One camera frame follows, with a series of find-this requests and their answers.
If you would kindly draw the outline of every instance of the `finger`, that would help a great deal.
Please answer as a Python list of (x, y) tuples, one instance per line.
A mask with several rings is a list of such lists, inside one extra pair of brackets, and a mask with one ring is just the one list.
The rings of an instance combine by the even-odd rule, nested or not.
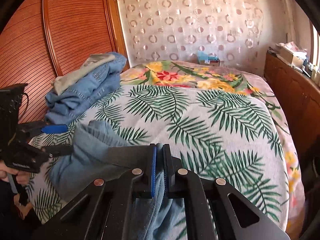
[(5, 181), (5, 182), (9, 182), (8, 177), (6, 177), (6, 178), (4, 178), (4, 179), (1, 179), (1, 180)]
[(10, 173), (10, 174), (13, 174), (13, 175), (16, 175), (19, 171), (15, 170), (15, 169), (12, 169), (12, 168), (9, 168), (7, 167), (3, 161), (0, 161), (0, 171), (5, 171), (7, 173)]
[(16, 177), (16, 179), (17, 179), (17, 183), (20, 185), (27, 185), (29, 183), (29, 177), (22, 176), (22, 177)]
[(7, 173), (5, 171), (0, 171), (0, 179), (4, 179), (7, 177)]
[(27, 171), (18, 171), (18, 174), (17, 174), (17, 176), (27, 176), (27, 177), (29, 177), (30, 175), (31, 173)]

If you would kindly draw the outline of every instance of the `patterned curtain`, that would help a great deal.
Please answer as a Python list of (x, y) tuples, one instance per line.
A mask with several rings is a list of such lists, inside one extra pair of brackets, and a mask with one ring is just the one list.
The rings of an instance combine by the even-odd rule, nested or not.
[(131, 65), (195, 62), (199, 52), (251, 71), (263, 12), (258, 0), (120, 0)]

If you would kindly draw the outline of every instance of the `denim clothing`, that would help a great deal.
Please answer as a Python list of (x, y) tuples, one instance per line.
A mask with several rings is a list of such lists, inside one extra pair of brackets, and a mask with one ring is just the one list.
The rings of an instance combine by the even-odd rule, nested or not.
[[(149, 146), (131, 146), (105, 121), (78, 123), (74, 133), (74, 153), (60, 157), (50, 169), (49, 178), (63, 200), (70, 201), (96, 178), (112, 180), (133, 168), (143, 168)], [(132, 240), (165, 240), (182, 211), (182, 199), (164, 196), (162, 145), (157, 144), (156, 191), (152, 199), (137, 199), (132, 209)]]
[(95, 68), (60, 96), (53, 89), (46, 94), (45, 100), (49, 107), (45, 115), (47, 121), (68, 125), (99, 99), (119, 87), (120, 73), (127, 59), (116, 52), (110, 54), (115, 56), (113, 61)]

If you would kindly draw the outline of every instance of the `bed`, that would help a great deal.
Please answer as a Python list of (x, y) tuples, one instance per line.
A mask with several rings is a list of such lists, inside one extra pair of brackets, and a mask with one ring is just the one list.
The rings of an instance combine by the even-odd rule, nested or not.
[[(203, 178), (226, 178), (283, 230), (295, 225), (303, 209), (286, 118), (261, 77), (180, 61), (141, 64), (122, 73), (120, 88), (73, 121), (68, 132), (42, 134), (30, 144), (72, 143), (76, 123), (93, 119), (106, 120), (133, 145), (169, 143), (186, 168)], [(27, 188), (42, 223), (66, 204), (47, 177), (56, 161), (32, 174)], [(184, 238), (182, 213), (170, 239)]]

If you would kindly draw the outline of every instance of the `wooden wardrobe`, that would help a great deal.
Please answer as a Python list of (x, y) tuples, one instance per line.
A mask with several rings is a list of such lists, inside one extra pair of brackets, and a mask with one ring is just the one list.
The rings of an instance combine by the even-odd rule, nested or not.
[(21, 122), (40, 120), (55, 77), (110, 51), (127, 57), (117, 0), (25, 0), (0, 35), (0, 88), (28, 83)]

